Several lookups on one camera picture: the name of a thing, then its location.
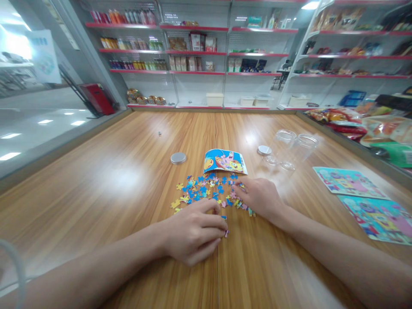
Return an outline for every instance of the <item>green package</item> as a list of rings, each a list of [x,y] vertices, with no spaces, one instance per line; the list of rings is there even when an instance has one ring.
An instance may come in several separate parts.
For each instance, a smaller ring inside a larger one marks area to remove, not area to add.
[[[388,142],[370,144],[370,146],[385,149],[389,154],[389,161],[397,167],[412,167],[412,145]]]

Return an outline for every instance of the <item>poster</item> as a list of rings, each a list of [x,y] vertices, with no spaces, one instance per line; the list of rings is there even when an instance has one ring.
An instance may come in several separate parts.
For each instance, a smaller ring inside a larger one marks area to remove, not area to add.
[[[240,153],[222,149],[212,149],[206,153],[203,173],[210,170],[248,174],[243,156]]]
[[[36,79],[40,83],[61,84],[61,77],[50,30],[28,31]]]
[[[398,203],[338,195],[370,239],[412,245],[412,216]]]
[[[389,199],[385,193],[376,187],[361,172],[329,167],[314,167],[313,169],[332,193],[385,200]]]

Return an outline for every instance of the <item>hand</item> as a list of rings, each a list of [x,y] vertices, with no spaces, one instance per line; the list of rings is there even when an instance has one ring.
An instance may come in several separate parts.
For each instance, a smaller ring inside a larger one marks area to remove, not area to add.
[[[244,192],[239,187],[241,183],[245,186]],[[281,201],[275,184],[267,179],[241,177],[235,181],[232,189],[247,206],[276,226],[290,209]]]
[[[211,255],[227,230],[227,223],[218,215],[219,211],[216,200],[203,199],[159,222],[166,236],[166,254],[188,266]]]

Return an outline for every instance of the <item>silver lid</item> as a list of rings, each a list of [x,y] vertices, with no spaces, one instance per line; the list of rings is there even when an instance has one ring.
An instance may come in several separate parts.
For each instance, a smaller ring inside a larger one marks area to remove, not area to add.
[[[260,145],[257,148],[257,153],[265,157],[272,153],[272,149],[270,149],[268,146]]]
[[[170,161],[172,161],[173,164],[182,164],[186,161],[186,155],[183,152],[174,153],[170,157]]]

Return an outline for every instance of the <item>wooden table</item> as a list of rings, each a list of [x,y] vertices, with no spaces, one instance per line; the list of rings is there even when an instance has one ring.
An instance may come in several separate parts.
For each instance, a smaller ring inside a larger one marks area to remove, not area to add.
[[[256,153],[281,128],[320,140],[291,177],[268,170]],[[176,184],[200,176],[212,148],[242,153],[250,176],[274,180],[281,197],[303,214],[412,264],[411,247],[367,238],[312,166],[359,170],[409,211],[411,192],[295,115],[134,112],[1,196],[0,238],[17,246],[27,275],[40,275],[170,217],[170,203],[180,196]],[[187,161],[172,165],[178,151]],[[230,234],[210,258],[192,268],[171,258],[155,261],[103,307],[363,307],[287,234],[246,211],[222,212]],[[11,263],[0,268],[1,285],[14,280]]]

